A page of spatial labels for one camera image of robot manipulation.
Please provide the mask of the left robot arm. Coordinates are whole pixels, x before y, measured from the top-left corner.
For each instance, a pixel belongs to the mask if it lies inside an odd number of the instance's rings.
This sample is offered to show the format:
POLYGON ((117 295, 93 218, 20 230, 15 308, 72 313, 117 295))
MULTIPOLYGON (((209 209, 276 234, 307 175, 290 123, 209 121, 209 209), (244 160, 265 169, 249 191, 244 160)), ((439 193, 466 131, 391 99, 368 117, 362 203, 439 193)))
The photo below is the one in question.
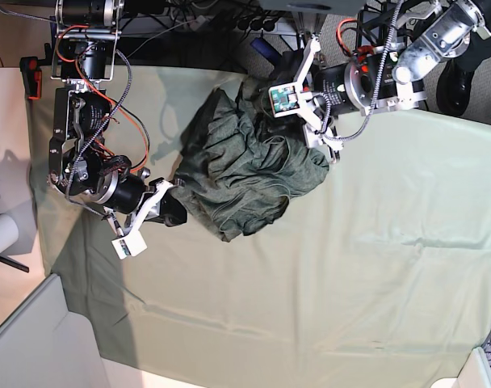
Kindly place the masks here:
POLYGON ((398 1, 367 22, 342 20, 336 41, 342 65, 320 68, 318 32, 309 35, 296 74, 268 92, 275 118, 301 118, 307 147, 323 148, 336 162, 376 113, 417 108, 426 100, 422 79, 437 65, 460 57, 472 35, 491 38, 491 1, 398 1))

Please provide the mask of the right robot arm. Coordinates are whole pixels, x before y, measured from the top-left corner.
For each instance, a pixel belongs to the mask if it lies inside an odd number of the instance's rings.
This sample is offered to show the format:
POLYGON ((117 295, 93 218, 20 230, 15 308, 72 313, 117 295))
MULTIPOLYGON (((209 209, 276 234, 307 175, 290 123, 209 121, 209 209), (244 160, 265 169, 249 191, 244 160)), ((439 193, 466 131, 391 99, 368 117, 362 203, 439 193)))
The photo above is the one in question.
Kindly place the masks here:
POLYGON ((187 211, 172 197, 180 179, 150 179, 148 158, 132 162, 105 144, 104 133, 116 113, 135 125, 150 150, 144 123, 124 99, 107 95, 102 84, 113 78, 115 60, 128 62, 118 50, 123 1, 59 1, 52 79, 63 87, 55 94, 53 133, 49 142, 48 181, 65 199, 109 222, 116 254, 136 257, 147 245, 140 232, 147 222, 180 226, 187 211))

